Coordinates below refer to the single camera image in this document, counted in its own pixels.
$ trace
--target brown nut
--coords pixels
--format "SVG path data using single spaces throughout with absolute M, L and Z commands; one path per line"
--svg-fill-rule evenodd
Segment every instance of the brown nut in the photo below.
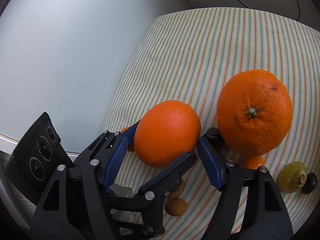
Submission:
M 187 203 L 181 198 L 169 199 L 165 203 L 164 210 L 168 215 L 173 217 L 179 217 L 187 211 Z
M 168 196 L 168 199 L 173 199 L 173 198 L 180 197 L 180 195 L 182 194 L 183 190 L 184 190 L 184 182 L 182 180 L 180 186 L 177 188 L 176 191 L 170 193 L 170 195 Z

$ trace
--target orange fruit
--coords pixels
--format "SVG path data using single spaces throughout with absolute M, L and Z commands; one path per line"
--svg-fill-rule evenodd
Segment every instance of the orange fruit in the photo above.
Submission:
M 251 156 L 245 160 L 242 167 L 247 168 L 247 169 L 256 170 L 260 166 L 264 166 L 263 158 L 261 156 L 256 156 L 256 157 Z
M 128 127 L 124 127 L 122 128 L 122 130 L 120 131 L 120 133 L 124 132 L 125 130 L 127 130 L 128 128 L 130 128 L 130 126 Z M 134 149 L 134 142 L 128 145 L 128 152 L 135 152 L 136 150 Z
M 145 164 L 164 168 L 181 154 L 193 151 L 201 131 L 197 113 L 179 101 L 164 101 L 140 120 L 134 136 L 137 156 Z
M 248 70 L 233 76 L 217 103 L 219 132 L 246 156 L 276 148 L 290 129 L 292 104 L 286 87 L 270 72 Z

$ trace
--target camera lens image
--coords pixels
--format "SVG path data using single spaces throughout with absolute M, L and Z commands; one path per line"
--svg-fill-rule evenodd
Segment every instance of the camera lens image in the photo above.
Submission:
M 40 139 L 38 140 L 38 149 L 39 149 L 41 156 L 45 160 L 51 159 L 51 154 L 52 154 L 51 147 L 50 147 L 47 139 L 43 136 L 41 136 Z
M 39 181 L 44 180 L 44 168 L 41 162 L 36 157 L 31 157 L 29 164 L 33 176 L 35 176 L 35 178 Z
M 56 141 L 56 134 L 54 133 L 53 128 L 50 127 L 50 126 L 48 126 L 47 132 L 48 132 L 48 136 L 49 136 L 50 140 L 52 140 L 53 142 L 55 142 L 55 141 Z

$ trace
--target orange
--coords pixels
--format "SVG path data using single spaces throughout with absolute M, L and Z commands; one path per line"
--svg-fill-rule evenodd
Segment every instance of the orange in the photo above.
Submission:
M 201 131 L 197 113 L 179 101 L 164 101 L 140 120 L 134 136 L 137 156 L 145 164 L 164 168 L 181 154 L 193 151 Z
M 217 121 L 231 149 L 246 156 L 260 156 L 276 148 L 288 133 L 291 99 L 273 74 L 248 70 L 233 76 L 222 88 Z
M 244 168 L 252 169 L 252 170 L 256 170 L 260 166 L 264 166 L 264 160 L 261 156 L 248 157 L 243 164 Z
M 122 128 L 122 130 L 120 131 L 120 133 L 124 132 L 125 130 L 127 130 L 128 128 L 130 128 L 130 126 L 128 127 L 124 127 Z M 128 145 L 128 152 L 135 152 L 136 150 L 134 149 L 134 142 Z

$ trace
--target striped tablecloth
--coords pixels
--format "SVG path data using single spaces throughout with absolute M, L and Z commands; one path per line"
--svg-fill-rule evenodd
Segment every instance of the striped tablecloth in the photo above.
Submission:
M 217 127 L 216 104 L 223 85 L 249 69 L 270 71 L 287 87 L 293 121 L 279 147 L 264 155 L 277 181 L 286 163 L 301 161 L 319 175 L 320 165 L 320 33 L 294 20 L 244 8 L 203 8 L 156 19 L 124 72 L 103 130 L 120 130 L 137 122 L 154 105 L 169 99 L 191 105 L 199 115 L 202 133 Z M 244 158 L 226 148 L 227 159 Z M 134 192 L 159 170 L 127 153 L 116 183 Z M 164 212 L 165 235 L 157 239 L 200 239 L 220 193 L 210 185 L 198 159 L 184 175 L 181 196 L 187 212 L 171 217 Z M 233 232 L 241 227 L 246 189 L 243 189 Z M 320 198 L 283 194 L 294 232 L 305 222 Z M 135 221 L 142 222 L 136 215 Z

